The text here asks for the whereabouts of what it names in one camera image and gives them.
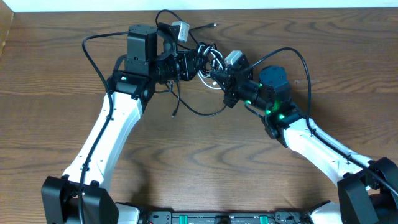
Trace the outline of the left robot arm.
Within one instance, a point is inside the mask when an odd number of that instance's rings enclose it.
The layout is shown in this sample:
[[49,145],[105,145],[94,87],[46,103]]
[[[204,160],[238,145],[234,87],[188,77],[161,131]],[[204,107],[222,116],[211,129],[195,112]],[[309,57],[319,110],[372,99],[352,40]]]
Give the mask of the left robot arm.
[[61,177],[47,177],[41,190],[47,223],[142,223],[135,206],[109,195],[112,175],[127,137],[155,93],[157,83],[189,81],[205,64],[194,50],[179,50],[190,32],[186,22],[134,25],[127,52],[110,77],[101,113],[82,149]]

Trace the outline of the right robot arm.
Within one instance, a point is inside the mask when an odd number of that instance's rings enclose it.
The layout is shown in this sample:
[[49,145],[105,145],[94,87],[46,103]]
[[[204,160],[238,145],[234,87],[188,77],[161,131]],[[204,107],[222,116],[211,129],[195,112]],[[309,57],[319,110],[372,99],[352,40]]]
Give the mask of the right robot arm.
[[252,68],[238,55],[210,77],[227,106],[243,101],[270,138],[308,159],[337,186],[339,201],[303,213],[301,223],[397,223],[397,165],[361,155],[320,129],[292,101],[284,68],[265,67],[254,81]]

